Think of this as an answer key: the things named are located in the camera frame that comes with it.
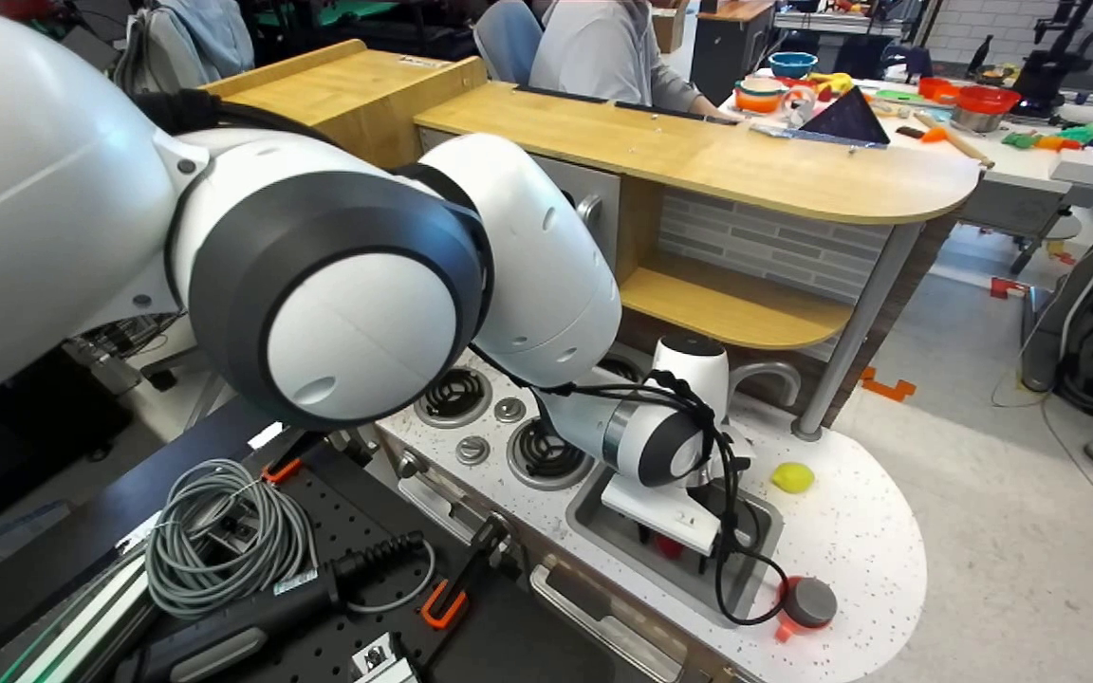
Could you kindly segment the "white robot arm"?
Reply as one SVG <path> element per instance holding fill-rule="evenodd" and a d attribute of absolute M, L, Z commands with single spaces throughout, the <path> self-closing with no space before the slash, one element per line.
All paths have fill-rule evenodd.
<path fill-rule="evenodd" d="M 608 509 L 718 547 L 722 516 L 681 490 L 712 414 L 670 375 L 598 375 L 619 280 L 519 142 L 464 134 L 383 170 L 309 134 L 165 134 L 0 15 L 0 382 L 150 309 L 187 315 L 220 378 L 285 426 L 388 416 L 475 352 L 616 469 Z"/>

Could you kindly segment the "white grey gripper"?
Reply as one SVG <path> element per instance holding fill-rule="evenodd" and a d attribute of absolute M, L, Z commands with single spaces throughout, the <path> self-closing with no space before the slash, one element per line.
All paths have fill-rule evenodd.
<path fill-rule="evenodd" d="M 616 509 L 619 516 L 669 536 L 670 541 L 709 556 L 722 521 L 699 505 L 681 487 L 638 487 L 626 474 L 616 474 L 598 502 Z"/>

